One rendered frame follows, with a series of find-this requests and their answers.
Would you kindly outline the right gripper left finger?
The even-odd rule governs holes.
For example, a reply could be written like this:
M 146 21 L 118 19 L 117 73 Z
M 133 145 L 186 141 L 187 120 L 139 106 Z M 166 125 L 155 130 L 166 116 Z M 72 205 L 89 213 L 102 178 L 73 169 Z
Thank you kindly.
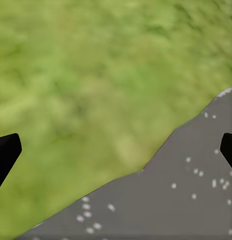
M 18 133 L 0 137 L 0 187 L 22 153 Z

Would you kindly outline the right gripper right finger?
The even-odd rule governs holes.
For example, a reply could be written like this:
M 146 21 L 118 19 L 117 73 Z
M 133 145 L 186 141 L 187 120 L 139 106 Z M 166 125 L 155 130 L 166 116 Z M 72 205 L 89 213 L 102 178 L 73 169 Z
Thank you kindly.
M 230 166 L 232 167 L 232 134 L 231 133 L 224 133 L 220 151 L 224 155 L 225 159 L 228 161 Z

